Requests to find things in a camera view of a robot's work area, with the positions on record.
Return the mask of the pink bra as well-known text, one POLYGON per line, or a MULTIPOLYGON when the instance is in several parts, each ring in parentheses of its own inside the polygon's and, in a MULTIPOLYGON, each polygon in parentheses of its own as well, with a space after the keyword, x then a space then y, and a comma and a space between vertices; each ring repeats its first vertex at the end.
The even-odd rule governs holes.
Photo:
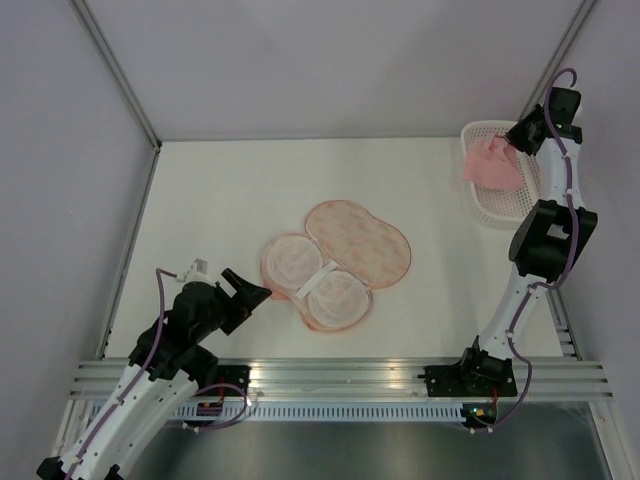
POLYGON ((477 140, 465 154, 463 177, 477 187, 515 191, 524 187, 516 149, 503 135, 477 140))

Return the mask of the floral mesh laundry bag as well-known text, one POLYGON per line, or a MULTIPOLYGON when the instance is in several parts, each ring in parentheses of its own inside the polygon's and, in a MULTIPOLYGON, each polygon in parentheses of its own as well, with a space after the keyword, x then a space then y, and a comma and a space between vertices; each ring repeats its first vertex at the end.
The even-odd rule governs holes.
POLYGON ((291 302, 307 327, 333 333, 364 320, 373 292, 407 274, 412 252, 406 236, 358 203, 330 200, 306 216, 302 233, 273 238, 263 249, 265 286, 291 302))

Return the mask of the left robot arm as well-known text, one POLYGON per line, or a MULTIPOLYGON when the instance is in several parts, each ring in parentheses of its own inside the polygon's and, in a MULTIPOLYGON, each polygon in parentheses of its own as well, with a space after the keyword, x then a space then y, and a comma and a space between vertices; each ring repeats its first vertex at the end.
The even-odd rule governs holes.
POLYGON ((41 462, 39 478, 123 479, 187 400, 230 392, 249 400, 247 379, 221 376, 218 358, 201 343, 216 331, 231 335, 272 292, 231 269, 222 276, 232 294, 199 271, 183 278, 171 307, 158 291, 158 316, 138 337, 110 397, 66 453, 41 462))

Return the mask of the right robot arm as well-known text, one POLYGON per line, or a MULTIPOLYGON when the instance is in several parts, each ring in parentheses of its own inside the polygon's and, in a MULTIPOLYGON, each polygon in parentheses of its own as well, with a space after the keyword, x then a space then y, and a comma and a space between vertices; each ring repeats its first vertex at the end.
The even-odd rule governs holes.
POLYGON ((535 156, 543 188, 512 238, 512 271, 497 310, 454 368, 465 397, 516 395, 512 364, 526 323, 540 298, 567 279, 597 226, 579 188, 583 135, 573 121, 580 104, 579 91, 552 87, 507 134, 517 151, 535 156))

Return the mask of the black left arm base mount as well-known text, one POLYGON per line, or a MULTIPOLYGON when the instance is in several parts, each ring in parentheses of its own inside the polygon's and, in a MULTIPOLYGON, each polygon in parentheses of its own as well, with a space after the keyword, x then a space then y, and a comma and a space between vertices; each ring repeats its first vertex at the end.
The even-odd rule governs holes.
POLYGON ((248 365, 208 365, 200 367, 189 377, 196 397, 241 397, 250 383, 248 365))

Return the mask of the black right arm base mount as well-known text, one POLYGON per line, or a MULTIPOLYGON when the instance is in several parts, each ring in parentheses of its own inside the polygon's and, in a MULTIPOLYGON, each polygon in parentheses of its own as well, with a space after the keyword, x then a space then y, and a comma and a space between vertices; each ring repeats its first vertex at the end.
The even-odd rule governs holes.
POLYGON ((513 374, 491 374, 483 370, 463 371, 460 365, 426 366, 418 375, 430 398, 515 398, 518 389, 513 374))

